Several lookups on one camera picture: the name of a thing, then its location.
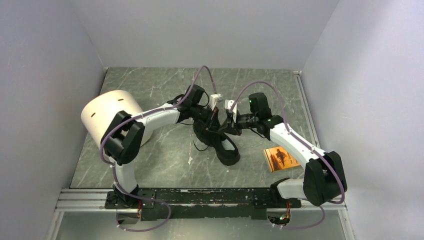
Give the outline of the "black shoe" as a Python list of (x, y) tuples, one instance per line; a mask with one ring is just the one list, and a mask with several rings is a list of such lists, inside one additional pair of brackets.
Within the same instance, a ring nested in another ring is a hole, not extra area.
[(193, 131), (197, 139), (215, 150), (219, 161), (225, 166), (233, 166), (240, 160), (240, 153), (236, 144), (223, 132), (218, 132), (220, 122), (215, 115), (210, 122), (194, 119)]

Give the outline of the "black shoelace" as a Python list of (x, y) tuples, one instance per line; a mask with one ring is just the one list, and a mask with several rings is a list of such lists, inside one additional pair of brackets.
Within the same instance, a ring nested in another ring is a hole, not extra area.
[(204, 148), (199, 148), (199, 147), (196, 145), (196, 142), (195, 142), (195, 141), (192, 141), (192, 143), (193, 143), (193, 146), (195, 147), (195, 149), (196, 149), (197, 151), (199, 151), (199, 152), (204, 152), (204, 151), (206, 151), (206, 150), (209, 148), (209, 146), (208, 146), (208, 145), (205, 145), (205, 147), (204, 147)]

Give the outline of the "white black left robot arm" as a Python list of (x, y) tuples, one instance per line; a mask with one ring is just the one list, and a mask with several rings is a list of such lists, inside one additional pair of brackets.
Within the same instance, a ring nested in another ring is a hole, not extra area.
[(121, 110), (111, 120), (103, 137), (99, 150), (101, 159), (110, 165), (114, 178), (113, 192), (118, 202), (126, 208), (134, 207), (142, 198), (135, 178), (133, 160), (140, 151), (142, 141), (152, 131), (167, 125), (177, 124), (186, 119), (209, 123), (216, 111), (216, 104), (222, 98), (219, 93), (208, 95), (207, 104), (200, 100), (206, 91), (192, 84), (186, 93), (176, 96), (163, 105), (130, 114)]

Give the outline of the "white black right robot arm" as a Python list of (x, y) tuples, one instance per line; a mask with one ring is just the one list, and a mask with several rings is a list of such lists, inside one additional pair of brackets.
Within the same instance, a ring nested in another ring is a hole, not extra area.
[(271, 185), (270, 202), (282, 207), (289, 199), (302, 199), (314, 206), (341, 204), (347, 190), (341, 156), (324, 151), (293, 130), (280, 115), (272, 114), (268, 99), (262, 92), (248, 97), (250, 112), (240, 114), (234, 100), (226, 100), (227, 118), (220, 131), (239, 136), (244, 129), (255, 129), (267, 140), (287, 151), (304, 170), (303, 178), (284, 178)]

